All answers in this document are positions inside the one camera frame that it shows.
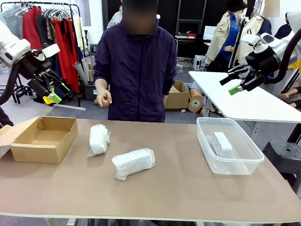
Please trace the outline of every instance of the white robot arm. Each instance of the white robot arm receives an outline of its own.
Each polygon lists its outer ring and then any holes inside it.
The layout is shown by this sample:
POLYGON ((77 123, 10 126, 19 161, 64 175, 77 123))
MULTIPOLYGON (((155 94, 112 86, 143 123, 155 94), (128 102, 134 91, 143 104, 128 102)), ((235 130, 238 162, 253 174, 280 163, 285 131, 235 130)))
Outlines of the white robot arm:
POLYGON ((238 65, 228 71, 228 77, 221 85, 233 79, 241 79, 240 85, 229 90, 231 95, 247 90, 251 91, 263 83, 278 83, 290 64, 301 59, 301 11, 287 14, 292 33, 279 40, 264 33, 261 36, 247 34, 242 41, 254 46, 254 52, 246 57, 248 65, 238 65), (279 70, 276 78, 270 75, 279 70))
POLYGON ((30 51, 30 43, 26 39, 19 40, 8 27, 0 21, 0 60, 12 67, 24 53, 30 51))
POLYGON ((26 39, 19 40, 6 25, 0 21, 0 60, 11 68, 8 83, 4 93, 0 96, 0 105, 11 96, 18 74, 28 79, 28 86, 40 97, 48 97, 55 103, 61 99, 51 90, 57 86, 63 93, 70 90, 64 85, 62 79, 50 69, 48 57, 60 51, 57 44, 41 50, 31 50, 26 39))

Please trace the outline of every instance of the red dress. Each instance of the red dress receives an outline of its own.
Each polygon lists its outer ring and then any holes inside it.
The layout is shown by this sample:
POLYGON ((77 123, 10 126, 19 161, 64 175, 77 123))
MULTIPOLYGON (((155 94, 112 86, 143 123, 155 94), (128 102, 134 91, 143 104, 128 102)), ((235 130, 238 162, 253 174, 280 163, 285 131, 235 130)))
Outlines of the red dress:
POLYGON ((71 89, 74 92, 78 92, 78 73, 73 67, 75 62, 78 61, 78 56, 71 21, 58 21, 57 19, 53 19, 53 23, 55 27, 56 43, 61 50, 58 53, 58 58, 62 71, 62 78, 67 84, 71 85, 71 89))
POLYGON ((31 49, 42 49, 41 39, 38 33, 36 17, 41 14, 39 7, 32 9, 23 15, 23 38, 30 42, 31 49))

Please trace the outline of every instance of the hand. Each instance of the hand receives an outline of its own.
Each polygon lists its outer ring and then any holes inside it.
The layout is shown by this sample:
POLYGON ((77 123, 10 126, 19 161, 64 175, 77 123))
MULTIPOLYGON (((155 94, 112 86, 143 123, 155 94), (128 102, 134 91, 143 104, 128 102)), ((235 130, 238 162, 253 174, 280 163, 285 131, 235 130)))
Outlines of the hand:
POLYGON ((235 48, 234 48, 233 46, 226 46, 226 47, 225 47, 225 51, 226 51, 226 52, 234 52, 234 49, 235 49, 235 48))
POLYGON ((106 89, 101 90, 98 93, 97 101, 98 101, 98 104, 100 105, 100 107, 109 106, 110 104, 112 104, 111 93, 109 91, 107 91, 106 89))

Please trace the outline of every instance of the plastic-wrapped package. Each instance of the plastic-wrapped package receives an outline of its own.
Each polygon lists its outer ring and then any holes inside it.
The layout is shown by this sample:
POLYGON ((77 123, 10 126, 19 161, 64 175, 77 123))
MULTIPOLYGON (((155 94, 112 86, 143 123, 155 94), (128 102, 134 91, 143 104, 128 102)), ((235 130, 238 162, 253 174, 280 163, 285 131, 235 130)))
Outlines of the plastic-wrapped package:
POLYGON ((88 157, 107 152, 110 134, 104 125, 95 125, 90 130, 90 150, 88 157))
POLYGON ((152 168, 155 165, 155 155, 153 150, 142 148, 117 155, 112 158, 112 162, 116 167, 115 177, 125 180, 131 174, 152 168))

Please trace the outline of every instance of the clear storage bin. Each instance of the clear storage bin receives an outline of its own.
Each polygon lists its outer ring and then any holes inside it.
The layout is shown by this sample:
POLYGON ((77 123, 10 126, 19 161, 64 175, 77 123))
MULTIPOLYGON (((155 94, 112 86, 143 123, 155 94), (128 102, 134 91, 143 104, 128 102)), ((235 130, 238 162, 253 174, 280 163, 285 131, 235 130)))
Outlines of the clear storage bin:
POLYGON ((204 156, 212 170, 217 174, 250 175, 259 163, 264 161, 264 155, 232 119, 198 118, 198 140, 204 156), (211 145, 214 132, 223 132, 232 145, 232 158, 217 156, 211 145))

